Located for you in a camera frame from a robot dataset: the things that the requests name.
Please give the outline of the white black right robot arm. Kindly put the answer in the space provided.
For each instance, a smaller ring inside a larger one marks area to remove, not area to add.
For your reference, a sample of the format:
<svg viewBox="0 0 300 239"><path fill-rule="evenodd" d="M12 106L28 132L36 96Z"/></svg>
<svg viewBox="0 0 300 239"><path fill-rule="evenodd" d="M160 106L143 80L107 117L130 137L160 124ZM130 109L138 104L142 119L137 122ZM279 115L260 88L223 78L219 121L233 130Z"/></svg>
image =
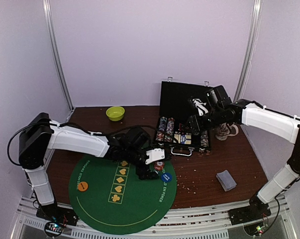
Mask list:
<svg viewBox="0 0 300 239"><path fill-rule="evenodd" d="M300 116L288 115L253 100L232 101L222 85L209 87L189 103L196 110L188 121L193 134L222 124L240 124L271 178L249 200L246 216L255 220L281 192L300 179Z"/></svg>

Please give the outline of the red cream poker chip stack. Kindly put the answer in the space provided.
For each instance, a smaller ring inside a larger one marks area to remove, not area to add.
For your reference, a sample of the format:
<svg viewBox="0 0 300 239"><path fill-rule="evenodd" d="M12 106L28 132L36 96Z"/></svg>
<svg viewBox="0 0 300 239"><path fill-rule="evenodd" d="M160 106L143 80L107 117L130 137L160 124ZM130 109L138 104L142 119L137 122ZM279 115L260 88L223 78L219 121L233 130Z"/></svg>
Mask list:
<svg viewBox="0 0 300 239"><path fill-rule="evenodd" d="M154 169L158 171L162 171L164 169L165 163L163 161L156 161L154 163Z"/></svg>

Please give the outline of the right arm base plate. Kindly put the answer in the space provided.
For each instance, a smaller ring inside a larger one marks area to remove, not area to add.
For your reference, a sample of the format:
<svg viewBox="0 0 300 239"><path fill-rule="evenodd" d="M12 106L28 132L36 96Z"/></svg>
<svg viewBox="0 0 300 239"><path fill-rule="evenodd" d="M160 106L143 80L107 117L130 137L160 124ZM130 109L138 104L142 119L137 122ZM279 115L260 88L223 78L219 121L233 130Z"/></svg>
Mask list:
<svg viewBox="0 0 300 239"><path fill-rule="evenodd" d="M228 214L231 224L238 225L262 219L264 215L270 216L272 213L269 208L256 210L252 209L251 206L246 206L236 209L230 209L228 211Z"/></svg>

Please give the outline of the orange big blind button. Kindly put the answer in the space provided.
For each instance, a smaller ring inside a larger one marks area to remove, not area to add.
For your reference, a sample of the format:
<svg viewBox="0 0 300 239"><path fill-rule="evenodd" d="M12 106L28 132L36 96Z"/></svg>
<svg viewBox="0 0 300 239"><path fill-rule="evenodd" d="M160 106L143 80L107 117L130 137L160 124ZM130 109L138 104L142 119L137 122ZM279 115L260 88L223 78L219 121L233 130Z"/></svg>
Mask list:
<svg viewBox="0 0 300 239"><path fill-rule="evenodd" d="M87 191L89 188L89 185L87 182L85 181L82 181L82 182L79 182L78 185L77 185L77 189L80 191L80 192L85 192Z"/></svg>

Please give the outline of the blue small blind button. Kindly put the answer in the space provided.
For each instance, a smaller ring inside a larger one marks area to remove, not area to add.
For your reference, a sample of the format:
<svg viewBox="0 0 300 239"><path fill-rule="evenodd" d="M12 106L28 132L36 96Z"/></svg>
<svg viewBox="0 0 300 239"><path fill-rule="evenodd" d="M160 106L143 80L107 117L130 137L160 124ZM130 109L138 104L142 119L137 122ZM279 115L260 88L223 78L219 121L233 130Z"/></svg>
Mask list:
<svg viewBox="0 0 300 239"><path fill-rule="evenodd" d="M161 180L164 182L164 183L168 183L168 182L171 182L173 179L172 177L172 174L170 173L163 173L161 175Z"/></svg>

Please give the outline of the blue playing card deck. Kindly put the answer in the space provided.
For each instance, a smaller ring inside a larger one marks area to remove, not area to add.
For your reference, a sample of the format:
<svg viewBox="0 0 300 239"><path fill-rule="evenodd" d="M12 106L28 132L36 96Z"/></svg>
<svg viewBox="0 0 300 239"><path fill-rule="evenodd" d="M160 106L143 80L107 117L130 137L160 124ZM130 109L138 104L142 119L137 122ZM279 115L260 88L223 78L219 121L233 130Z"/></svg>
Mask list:
<svg viewBox="0 0 300 239"><path fill-rule="evenodd" d="M228 170L224 170L223 172L217 173L216 178L218 179L225 192L230 191L237 186L237 183L235 182Z"/></svg>

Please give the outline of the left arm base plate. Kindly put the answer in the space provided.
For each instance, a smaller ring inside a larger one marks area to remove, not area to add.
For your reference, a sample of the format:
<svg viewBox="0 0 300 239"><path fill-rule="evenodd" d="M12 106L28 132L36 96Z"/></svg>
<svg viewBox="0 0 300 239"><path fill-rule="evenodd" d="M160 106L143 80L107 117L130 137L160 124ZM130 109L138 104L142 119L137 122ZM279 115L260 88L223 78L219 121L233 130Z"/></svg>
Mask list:
<svg viewBox="0 0 300 239"><path fill-rule="evenodd" d="M49 221L57 222L62 225L76 226L78 222L78 215L73 209L56 206L40 207L36 216Z"/></svg>

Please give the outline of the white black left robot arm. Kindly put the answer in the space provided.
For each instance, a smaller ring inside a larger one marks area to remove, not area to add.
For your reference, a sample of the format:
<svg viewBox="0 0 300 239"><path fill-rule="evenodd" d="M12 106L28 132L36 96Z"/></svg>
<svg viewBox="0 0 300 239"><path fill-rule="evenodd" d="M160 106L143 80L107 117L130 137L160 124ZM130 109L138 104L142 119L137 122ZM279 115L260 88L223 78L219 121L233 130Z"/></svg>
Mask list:
<svg viewBox="0 0 300 239"><path fill-rule="evenodd" d="M144 126L102 133L88 131L75 123L59 123L48 113L39 113L19 136L19 164L30 179L42 212L51 221L62 217L44 168L48 150L65 150L115 161L126 161L136 167L139 179L156 179L149 165L165 159L163 149L145 148L150 141Z"/></svg>

